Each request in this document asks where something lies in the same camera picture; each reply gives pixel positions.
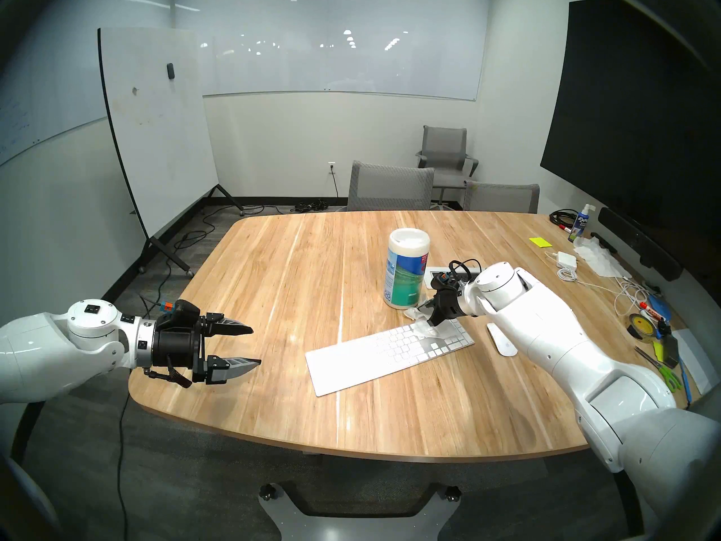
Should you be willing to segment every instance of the wooden table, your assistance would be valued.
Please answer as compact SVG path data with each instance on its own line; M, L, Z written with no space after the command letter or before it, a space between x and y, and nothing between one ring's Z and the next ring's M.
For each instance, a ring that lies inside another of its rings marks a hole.
M219 386L130 376L147 411L237 438L310 452L383 460L512 460L588 447L573 406L525 356L502 357L486 317L463 319L475 345L317 398L304 353L409 320L382 299L389 233L430 235L428 265L477 258L530 271L574 310L590 338L618 361L633 350L614 294L566 283L546 251L573 253L545 215L463 211L371 211L253 217L238 221L197 272L183 298L255 330L207 340L207 353L261 358L246 376ZM528 240L543 237L553 248ZM579 262L578 277L614 288ZM652 352L649 345L644 345ZM698 390L694 388L694 399ZM683 392L676 394L685 406Z

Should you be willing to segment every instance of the white keyboard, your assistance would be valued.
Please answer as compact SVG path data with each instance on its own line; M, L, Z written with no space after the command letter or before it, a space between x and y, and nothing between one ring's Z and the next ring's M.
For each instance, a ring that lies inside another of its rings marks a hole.
M429 330L435 330L438 337L429 336ZM313 388L320 397L457 351L473 342L458 320L446 320L437 327L414 322L309 351L306 361Z

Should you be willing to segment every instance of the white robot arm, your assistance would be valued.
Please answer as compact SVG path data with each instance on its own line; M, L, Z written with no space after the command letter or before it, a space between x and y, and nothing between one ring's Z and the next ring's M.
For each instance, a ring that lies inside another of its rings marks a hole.
M150 378L189 387L175 368L192 368L193 382L224 384L260 364L253 358L205 356L205 338L252 333L241 322L179 300L158 320L122 314L98 299L65 314L35 314L0 327L0 403L36 402L69 391L119 366L144 368ZM150 370L165 366L168 374Z
M709 456L719 424L677 409L649 369L607 357L573 310L528 271L496 263L471 283L446 276L434 278L433 287L437 294L421 307L433 308L429 323L486 314L519 352L553 376L573 402L592 450L610 471L626 470L657 513Z

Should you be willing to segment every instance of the sticky note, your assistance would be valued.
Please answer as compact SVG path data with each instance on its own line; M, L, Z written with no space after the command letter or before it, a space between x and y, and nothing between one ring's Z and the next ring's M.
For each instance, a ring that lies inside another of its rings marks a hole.
M539 248L550 248L551 246L553 246L553 244L551 244L551 242L549 242L548 240L544 240L541 237L529 238L529 240L531 242L533 242Z

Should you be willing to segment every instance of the disinfecting wipes container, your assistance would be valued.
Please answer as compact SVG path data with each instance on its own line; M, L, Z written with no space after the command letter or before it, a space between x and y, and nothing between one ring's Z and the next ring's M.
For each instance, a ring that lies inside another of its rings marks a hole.
M430 237L422 230L395 229L391 233L383 290L389 306L406 309L418 304L429 249Z

